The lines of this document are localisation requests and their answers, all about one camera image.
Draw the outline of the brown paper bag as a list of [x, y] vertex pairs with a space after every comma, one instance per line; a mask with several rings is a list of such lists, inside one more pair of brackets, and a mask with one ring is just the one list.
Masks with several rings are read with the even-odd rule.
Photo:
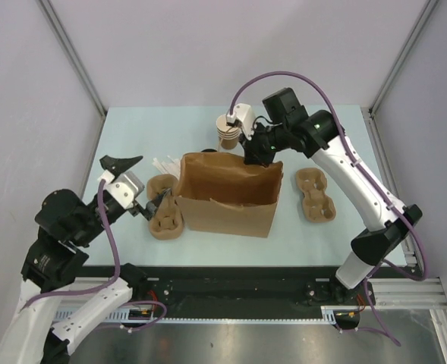
[[264, 167], [226, 152], [191, 152], [181, 160], [174, 196], [192, 231], [266, 238], [282, 177], [282, 162]]

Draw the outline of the pulp cup carrier tray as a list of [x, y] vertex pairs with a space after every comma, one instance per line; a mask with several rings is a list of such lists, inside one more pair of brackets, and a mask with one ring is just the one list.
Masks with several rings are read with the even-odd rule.
[[[168, 188], [176, 187], [178, 179], [172, 174], [160, 174], [148, 180], [146, 196], [155, 199]], [[175, 197], [170, 192], [162, 199], [156, 215], [149, 222], [149, 232], [157, 240], [174, 240], [181, 236], [184, 221]]]

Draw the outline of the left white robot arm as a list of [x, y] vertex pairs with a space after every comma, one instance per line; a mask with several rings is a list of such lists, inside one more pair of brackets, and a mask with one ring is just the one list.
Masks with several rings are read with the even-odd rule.
[[[147, 298], [152, 285], [143, 270], [121, 264], [111, 230], [125, 212], [151, 219], [170, 193], [165, 190], [145, 206], [137, 202], [145, 186], [131, 168], [141, 160], [103, 156], [98, 190], [88, 204], [67, 189], [43, 200], [35, 217], [38, 237], [21, 269], [17, 308], [0, 343], [0, 363], [68, 363], [83, 340], [122, 306], [145, 306], [150, 312], [147, 323], [122, 325], [128, 333], [165, 317], [165, 304]], [[82, 249], [100, 234], [109, 240], [113, 276], [99, 286], [72, 290], [88, 259]]]

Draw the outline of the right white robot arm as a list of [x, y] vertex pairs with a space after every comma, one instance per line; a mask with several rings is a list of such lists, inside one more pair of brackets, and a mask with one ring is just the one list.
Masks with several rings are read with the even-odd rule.
[[244, 161], [268, 166], [277, 152], [292, 149], [321, 167], [341, 188], [363, 220], [365, 229], [351, 241], [351, 252], [335, 273], [331, 297], [348, 304], [357, 285], [380, 265], [422, 218], [420, 208], [405, 205], [390, 193], [339, 130], [332, 113], [308, 114], [291, 88], [263, 100], [269, 126], [257, 123], [250, 105], [239, 103], [227, 119], [241, 126]]

